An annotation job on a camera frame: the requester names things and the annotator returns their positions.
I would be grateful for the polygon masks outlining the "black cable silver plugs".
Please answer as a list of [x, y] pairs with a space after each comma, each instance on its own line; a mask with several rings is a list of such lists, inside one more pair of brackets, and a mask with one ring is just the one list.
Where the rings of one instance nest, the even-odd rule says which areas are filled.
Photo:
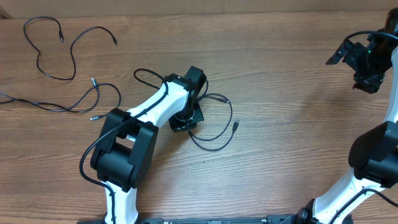
[[[56, 113], [63, 113], [63, 112], [67, 112], [67, 113], [75, 113], [75, 114], [83, 114], [83, 113], [88, 113], [92, 110], [94, 110], [96, 108], [96, 106], [98, 105], [99, 101], [100, 101], [100, 88], [102, 86], [109, 86], [111, 88], [113, 88], [116, 93], [117, 93], [117, 104], [116, 104], [116, 108], [119, 108], [121, 105], [121, 92], [119, 91], [119, 89], [111, 84], [111, 83], [97, 83], [96, 80], [94, 78], [91, 79], [91, 81], [93, 82], [93, 86], [90, 87], [81, 97], [79, 100], [77, 100], [74, 104], [72, 104], [71, 106], [62, 106], [59, 104], [55, 104], [55, 103], [49, 103], [49, 102], [36, 102], [36, 101], [29, 101], [23, 98], [14, 98], [11, 97], [3, 92], [1, 92], [1, 96], [4, 96], [5, 98], [7, 98], [6, 101], [2, 101], [1, 104], [5, 105], [8, 103], [13, 103], [13, 102], [18, 102], [18, 103], [25, 103], [28, 105], [32, 105], [36, 108], [45, 110], [45, 111], [50, 111], [50, 112], [56, 112]], [[92, 106], [90, 106], [89, 108], [85, 108], [85, 109], [77, 109], [76, 107], [87, 97], [87, 95], [89, 93], [91, 93], [92, 91], [96, 91], [96, 100], [93, 103]]]

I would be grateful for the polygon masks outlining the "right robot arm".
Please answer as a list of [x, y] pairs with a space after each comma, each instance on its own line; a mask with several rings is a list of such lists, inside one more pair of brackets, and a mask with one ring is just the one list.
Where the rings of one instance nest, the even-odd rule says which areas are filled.
[[347, 36], [327, 64], [344, 62], [354, 70], [354, 88], [373, 94], [392, 69], [389, 105], [383, 122], [358, 137], [351, 146], [345, 174], [323, 195], [312, 199], [284, 223], [352, 223], [351, 212], [372, 195], [397, 203], [382, 194], [397, 183], [397, 9], [391, 9], [385, 26], [366, 30], [368, 45]]

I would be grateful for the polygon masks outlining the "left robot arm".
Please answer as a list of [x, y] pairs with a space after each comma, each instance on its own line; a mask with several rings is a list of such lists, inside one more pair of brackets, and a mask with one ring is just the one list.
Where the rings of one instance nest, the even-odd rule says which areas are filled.
[[135, 223], [136, 192], [154, 153], [159, 129], [169, 123], [173, 132], [189, 131], [204, 120], [198, 94], [207, 83], [203, 70], [190, 67], [184, 76], [170, 74], [143, 104], [109, 112], [99, 138], [88, 148], [95, 184], [106, 191], [107, 212], [99, 223]]

